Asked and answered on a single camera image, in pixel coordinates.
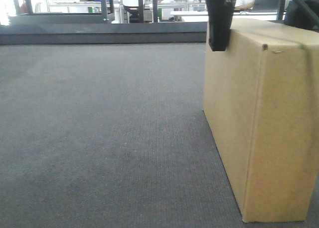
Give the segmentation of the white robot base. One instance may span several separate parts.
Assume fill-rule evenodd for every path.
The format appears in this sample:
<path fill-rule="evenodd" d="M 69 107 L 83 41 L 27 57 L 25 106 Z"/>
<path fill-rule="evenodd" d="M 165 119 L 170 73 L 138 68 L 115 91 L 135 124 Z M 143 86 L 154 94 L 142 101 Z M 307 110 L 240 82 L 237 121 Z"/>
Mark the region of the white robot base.
<path fill-rule="evenodd" d="M 122 4 L 130 14 L 130 23 L 139 23 L 139 0 L 122 0 Z"/>

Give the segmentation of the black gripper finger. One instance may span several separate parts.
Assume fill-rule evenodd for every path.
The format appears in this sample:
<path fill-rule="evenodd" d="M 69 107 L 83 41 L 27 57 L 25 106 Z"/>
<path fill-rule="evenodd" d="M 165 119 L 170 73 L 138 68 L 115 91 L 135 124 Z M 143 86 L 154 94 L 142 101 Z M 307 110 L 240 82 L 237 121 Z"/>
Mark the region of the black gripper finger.
<path fill-rule="evenodd" d="M 205 0 L 208 12 L 208 42 L 212 51 L 225 51 L 236 0 Z"/>

